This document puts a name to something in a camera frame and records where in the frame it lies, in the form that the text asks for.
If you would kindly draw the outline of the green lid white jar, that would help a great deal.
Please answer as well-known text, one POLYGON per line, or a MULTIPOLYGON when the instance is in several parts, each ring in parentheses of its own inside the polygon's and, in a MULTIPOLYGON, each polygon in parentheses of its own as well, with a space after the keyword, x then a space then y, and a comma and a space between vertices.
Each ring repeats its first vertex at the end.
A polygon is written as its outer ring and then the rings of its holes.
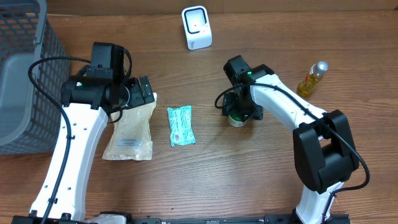
POLYGON ((243 121, 243 118, 238 114, 229 114, 228 122, 230 125, 236 128, 243 127, 247 123, 247 121, 243 121))

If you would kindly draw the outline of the teal tissue pack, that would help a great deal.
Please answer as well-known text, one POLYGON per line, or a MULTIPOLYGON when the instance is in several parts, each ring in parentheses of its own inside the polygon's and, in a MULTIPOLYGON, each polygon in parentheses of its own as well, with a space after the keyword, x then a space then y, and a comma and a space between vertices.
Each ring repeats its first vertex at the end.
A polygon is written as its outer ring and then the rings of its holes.
POLYGON ((196 139, 192 128, 192 106, 167 108, 170 126, 170 144, 185 146, 195 144, 196 139))

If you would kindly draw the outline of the white orange snack packet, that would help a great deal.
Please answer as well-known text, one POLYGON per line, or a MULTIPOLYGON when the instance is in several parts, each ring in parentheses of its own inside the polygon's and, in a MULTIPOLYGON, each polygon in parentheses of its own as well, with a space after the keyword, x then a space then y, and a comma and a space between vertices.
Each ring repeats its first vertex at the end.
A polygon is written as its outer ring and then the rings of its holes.
POLYGON ((149 121, 157 102, 124 110, 121 119, 114 123, 114 131, 102 159, 109 161, 152 159, 153 142, 149 121))

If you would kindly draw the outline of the yellow oil bottle silver cap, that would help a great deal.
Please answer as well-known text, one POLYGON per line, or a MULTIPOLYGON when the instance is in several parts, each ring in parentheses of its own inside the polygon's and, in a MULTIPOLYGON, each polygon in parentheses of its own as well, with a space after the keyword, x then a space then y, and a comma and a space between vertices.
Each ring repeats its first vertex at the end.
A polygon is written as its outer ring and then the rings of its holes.
POLYGON ((319 61, 314 64, 309 74, 298 84, 297 94, 301 97, 310 96, 327 71, 327 62, 319 61))

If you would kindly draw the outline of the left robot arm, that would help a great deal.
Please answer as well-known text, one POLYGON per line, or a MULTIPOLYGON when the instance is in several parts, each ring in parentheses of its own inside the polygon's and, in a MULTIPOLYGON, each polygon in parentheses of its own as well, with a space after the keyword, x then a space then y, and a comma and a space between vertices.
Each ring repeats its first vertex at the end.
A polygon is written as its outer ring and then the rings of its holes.
POLYGON ((108 119, 154 102, 146 76, 136 78, 124 69, 129 51, 116 44, 95 42, 91 59, 61 87, 61 99, 53 99, 33 78, 28 77, 62 115, 55 150, 43 186, 27 216, 16 215, 13 223, 84 223, 86 189, 94 154, 108 119))

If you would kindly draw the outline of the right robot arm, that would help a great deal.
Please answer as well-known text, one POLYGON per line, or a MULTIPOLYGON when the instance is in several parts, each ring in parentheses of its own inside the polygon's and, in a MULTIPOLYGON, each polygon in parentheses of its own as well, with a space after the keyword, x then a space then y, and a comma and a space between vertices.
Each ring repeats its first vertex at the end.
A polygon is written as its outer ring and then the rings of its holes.
POLYGON ((359 159, 347 117, 327 113, 288 89, 266 65, 251 68, 242 56, 223 70, 232 89, 220 95, 222 114, 234 127, 271 112, 293 135, 295 169, 303 182, 299 204, 291 215, 268 215, 266 223, 349 223, 348 215, 330 212, 333 194, 358 169, 359 159))

